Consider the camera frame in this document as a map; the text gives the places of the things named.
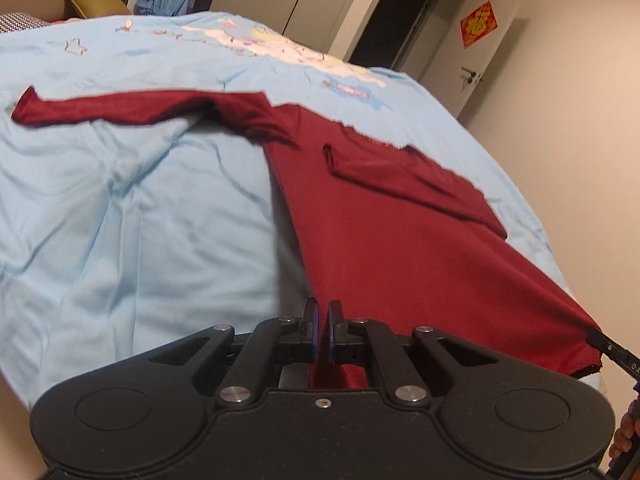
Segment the person's right hand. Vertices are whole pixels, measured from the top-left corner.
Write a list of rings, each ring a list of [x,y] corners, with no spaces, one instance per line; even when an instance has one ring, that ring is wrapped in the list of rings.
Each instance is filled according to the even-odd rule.
[[[614,432],[613,442],[608,450],[610,466],[632,447],[632,437],[639,434],[639,399],[630,402],[627,411],[620,420],[620,426]]]

